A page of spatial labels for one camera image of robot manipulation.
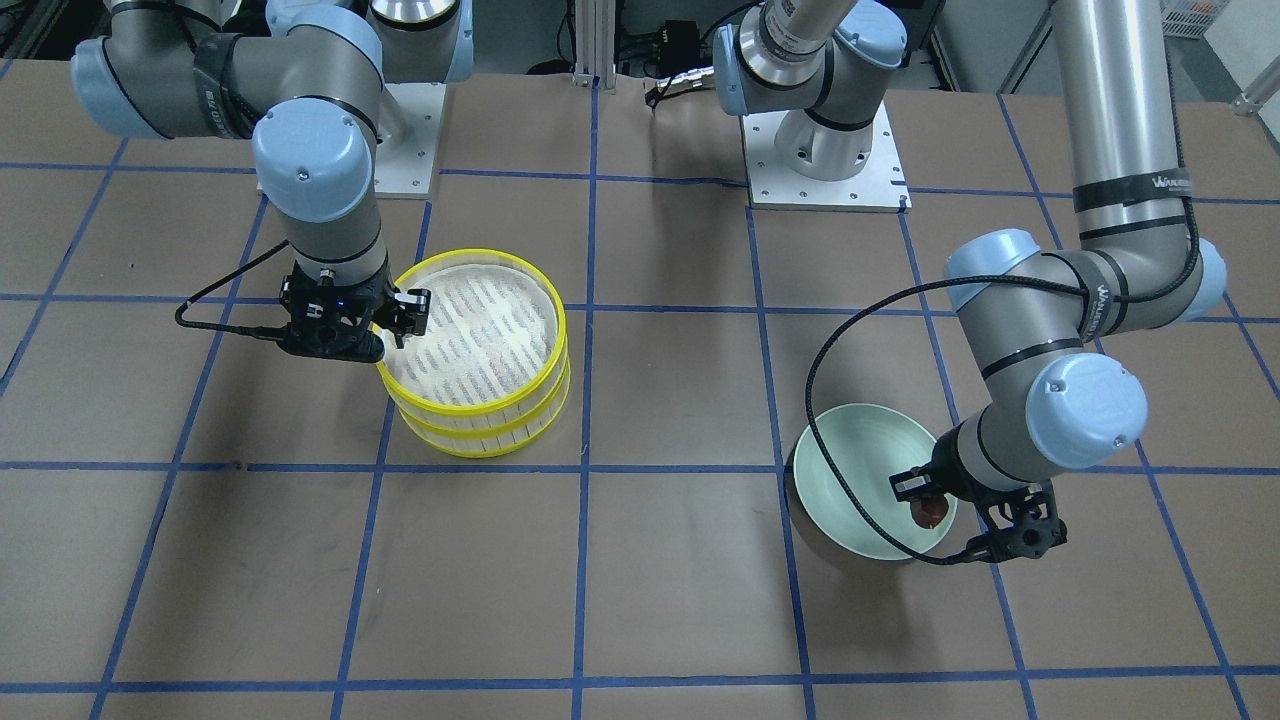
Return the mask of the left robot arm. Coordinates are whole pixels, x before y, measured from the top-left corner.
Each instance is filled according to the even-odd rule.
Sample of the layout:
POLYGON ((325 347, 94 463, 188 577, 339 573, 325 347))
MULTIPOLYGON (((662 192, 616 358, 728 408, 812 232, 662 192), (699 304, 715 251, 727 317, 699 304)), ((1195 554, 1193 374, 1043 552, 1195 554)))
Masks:
MULTIPOLYGON (((890 296, 948 293, 989 404, 942 434, 925 462, 881 486, 920 524, 940 520, 954 497, 989 525, 950 556, 913 550, 868 511, 817 418, 806 419, 844 506, 900 553, 934 566, 1039 559, 1064 544, 1053 478, 1132 446, 1148 418, 1140 382, 1091 343, 1203 316, 1228 283, 1225 261, 1196 224, 1160 4, 1051 1, 1048 10, 1079 249, 1048 252, 1024 231, 995 231, 957 249, 942 281, 890 296)), ((780 115, 777 167, 833 183, 872 161, 876 114, 906 40, 902 22, 874 1, 763 1, 717 28, 710 51, 722 109, 780 115)))

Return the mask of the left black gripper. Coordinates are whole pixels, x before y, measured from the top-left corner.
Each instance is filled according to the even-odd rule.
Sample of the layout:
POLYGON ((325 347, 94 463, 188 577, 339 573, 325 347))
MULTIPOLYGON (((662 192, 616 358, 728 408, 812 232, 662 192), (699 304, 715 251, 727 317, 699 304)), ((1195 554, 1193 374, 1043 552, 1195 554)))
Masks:
POLYGON ((1068 528, 1056 525, 1056 500, 1050 484, 1024 483, 1016 489, 992 489, 969 477, 957 460, 933 457, 925 468, 891 475, 890 488, 897 501, 947 493, 973 503, 989 527, 968 541, 965 562, 1042 559, 1051 548, 1068 542, 1068 528))

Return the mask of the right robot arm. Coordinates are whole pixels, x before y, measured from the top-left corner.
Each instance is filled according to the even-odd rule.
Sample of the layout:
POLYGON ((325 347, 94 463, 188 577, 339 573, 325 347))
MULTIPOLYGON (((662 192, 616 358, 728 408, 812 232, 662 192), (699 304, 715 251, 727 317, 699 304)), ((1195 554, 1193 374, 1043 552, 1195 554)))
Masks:
POLYGON ((392 277, 380 197, 422 197, 445 88, 474 72, 470 1, 269 1, 264 36, 219 1, 110 1, 70 60, 109 133, 250 142, 294 265, 280 328, 237 327, 294 356, 378 363, 426 331, 430 295, 392 277))

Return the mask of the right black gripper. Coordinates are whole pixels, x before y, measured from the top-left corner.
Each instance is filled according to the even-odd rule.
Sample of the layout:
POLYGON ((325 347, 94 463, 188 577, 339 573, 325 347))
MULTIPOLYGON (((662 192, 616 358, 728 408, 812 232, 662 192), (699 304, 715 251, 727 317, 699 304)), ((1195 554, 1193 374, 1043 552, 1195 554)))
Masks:
POLYGON ((393 288, 387 266, 357 284, 339 286, 315 281, 294 266, 282 286, 280 301, 289 311, 279 348, 301 357, 348 363, 379 363, 385 346, 371 329, 385 306, 385 329, 397 348, 407 336, 424 336, 431 291, 393 288))

